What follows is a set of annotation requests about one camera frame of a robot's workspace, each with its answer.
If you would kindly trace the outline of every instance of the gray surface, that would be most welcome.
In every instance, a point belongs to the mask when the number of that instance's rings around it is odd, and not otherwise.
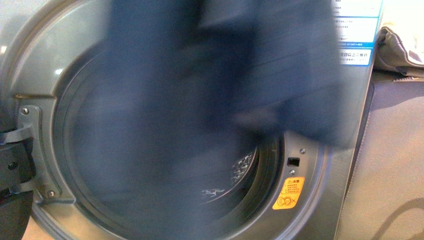
[[[336,239],[424,239],[423,117],[424,83],[375,84]]]

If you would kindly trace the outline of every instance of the washing machine door opening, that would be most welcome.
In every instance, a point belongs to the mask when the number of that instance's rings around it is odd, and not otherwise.
[[[134,91],[102,73],[103,55],[88,57],[93,52],[64,74],[53,125],[54,152],[80,211],[128,239],[180,229],[176,238],[215,239],[246,224],[279,175],[278,141],[224,161],[219,152],[152,157],[166,143],[143,142],[148,113],[132,104]]]

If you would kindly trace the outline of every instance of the blurred dark clothing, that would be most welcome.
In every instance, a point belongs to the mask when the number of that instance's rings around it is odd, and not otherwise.
[[[97,139],[122,145],[111,153],[130,166],[121,184],[142,196],[126,203],[133,230],[188,239],[188,229],[208,222],[193,199],[179,198],[193,179],[207,182],[285,130],[346,146],[330,9],[328,0],[113,1],[98,92],[107,101],[95,109],[131,107],[110,115]],[[117,120],[125,131],[112,127]],[[186,189],[173,191],[179,182]]]

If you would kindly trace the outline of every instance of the screw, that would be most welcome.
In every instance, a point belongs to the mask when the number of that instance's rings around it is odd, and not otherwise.
[[[9,165],[7,166],[7,168],[8,168],[10,171],[12,171],[12,170],[16,169],[16,168],[17,168],[17,166],[18,166],[18,163],[14,161],[14,162],[9,163]]]
[[[52,198],[52,197],[54,197],[54,196],[56,195],[56,193],[55,193],[55,191],[50,190],[50,191],[48,191],[48,192],[47,192],[47,195],[48,195],[50,198]]]
[[[23,115],[28,115],[30,113],[30,111],[28,110],[28,108],[22,108],[22,114]]]

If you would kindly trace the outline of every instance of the metal bracket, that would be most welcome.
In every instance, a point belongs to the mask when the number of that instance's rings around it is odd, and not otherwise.
[[[19,109],[17,130],[0,133],[0,145],[20,142],[33,138],[32,159],[35,165],[35,177],[28,182],[10,187],[11,193],[22,193],[37,189],[45,198],[58,197],[62,193],[52,179],[46,165],[41,139],[42,111],[38,106],[26,105]]]

